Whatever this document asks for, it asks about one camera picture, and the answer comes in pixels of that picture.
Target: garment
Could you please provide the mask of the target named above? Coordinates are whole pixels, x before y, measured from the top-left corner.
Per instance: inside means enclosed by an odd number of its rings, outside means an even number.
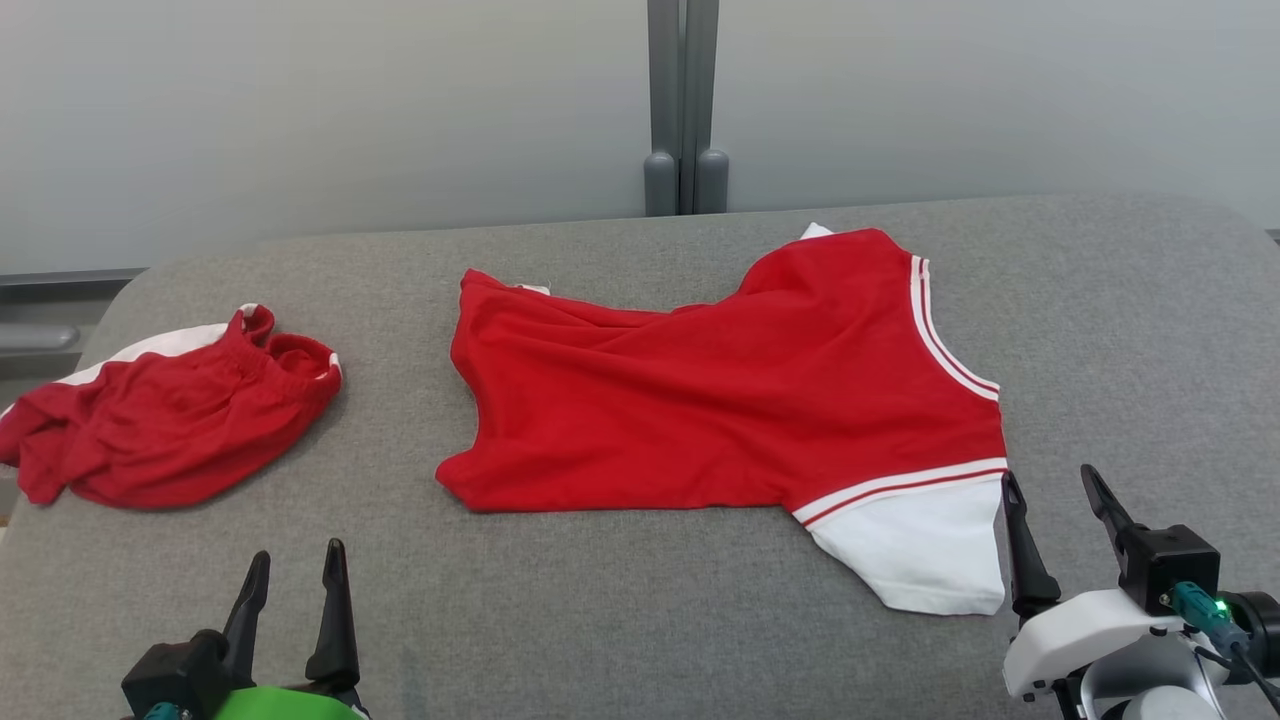
[[[36,388],[0,414],[0,462],[37,505],[64,487],[116,507],[204,502],[284,452],[342,387],[332,350],[274,325],[244,305]]]
[[[995,612],[998,386],[938,340],[927,260],[823,231],[671,313],[467,272],[479,429],[436,478],[485,512],[781,505],[886,605]]]

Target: white side panel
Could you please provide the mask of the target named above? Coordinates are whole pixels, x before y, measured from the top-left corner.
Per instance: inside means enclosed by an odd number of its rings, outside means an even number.
[[[0,274],[644,214],[644,3],[6,0]]]
[[[1280,228],[1280,4],[723,3],[730,210],[1180,192]]]

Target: gray table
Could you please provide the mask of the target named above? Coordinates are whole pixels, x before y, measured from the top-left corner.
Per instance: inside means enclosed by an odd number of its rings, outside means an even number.
[[[19,503],[0,546],[4,715],[118,716],[138,655],[220,626],[264,547],[257,676],[301,679],[338,536],[376,717],[1053,716],[1004,696],[1011,615],[886,610],[781,509],[476,516],[433,479],[474,432],[447,355],[466,268],[668,309],[728,293],[809,220],[879,225],[933,260],[940,332],[1005,388],[1068,593],[1115,578],[1082,461],[1139,520],[1222,550],[1224,587],[1280,593],[1280,252],[1221,208],[1046,196],[303,238],[148,270],[108,311],[83,364],[259,301],[332,345],[347,384],[205,507]],[[1226,705],[1262,716],[1256,689]]]

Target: red stripe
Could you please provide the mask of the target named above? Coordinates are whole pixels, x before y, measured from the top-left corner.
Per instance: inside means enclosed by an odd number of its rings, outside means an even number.
[[[954,360],[951,357],[951,354],[946,351],[946,346],[942,345],[942,340],[938,337],[938,332],[933,329],[933,304],[925,300],[927,296],[925,288],[928,287],[929,282],[927,277],[928,273],[927,263],[928,260],[924,260],[923,258],[920,259],[920,313],[924,315],[924,329],[928,331],[929,338],[933,340],[933,345],[938,347],[938,354],[942,355],[942,359],[946,360],[947,365],[951,365],[952,368],[956,369],[957,373],[969,378],[969,380],[973,384],[987,388],[991,392],[998,393],[1000,392],[998,386],[993,386],[988,380],[974,377],[974,374],[966,370],[963,365],[960,365],[959,361]]]
[[[845,506],[847,506],[850,503],[858,502],[859,500],[865,500],[868,497],[872,497],[872,496],[876,496],[876,495],[881,495],[883,492],[890,492],[890,491],[896,491],[896,489],[919,488],[919,487],[924,487],[924,486],[936,486],[936,484],[940,484],[940,483],[950,483],[950,482],[955,482],[955,480],[968,480],[969,478],[977,478],[977,477],[980,477],[980,475],[989,475],[991,473],[1004,473],[1007,469],[1009,468],[993,468],[991,470],[978,470],[977,473],[965,473],[963,475],[948,475],[946,478],[937,478],[937,479],[933,479],[933,480],[920,480],[918,483],[906,483],[905,486],[890,486],[890,487],[883,487],[883,488],[876,488],[873,491],[867,491],[863,495],[855,495],[854,497],[850,497],[849,500],[846,500],[844,502],[838,502],[836,505],[832,505],[831,507],[828,507],[828,509],[823,510],[822,512],[814,515],[813,518],[809,518],[808,520],[805,520],[804,521],[804,527],[808,528],[813,523],[817,523],[822,518],[826,518],[827,515],[831,515],[832,512],[835,512],[836,510],[840,510],[841,507],[845,507]]]

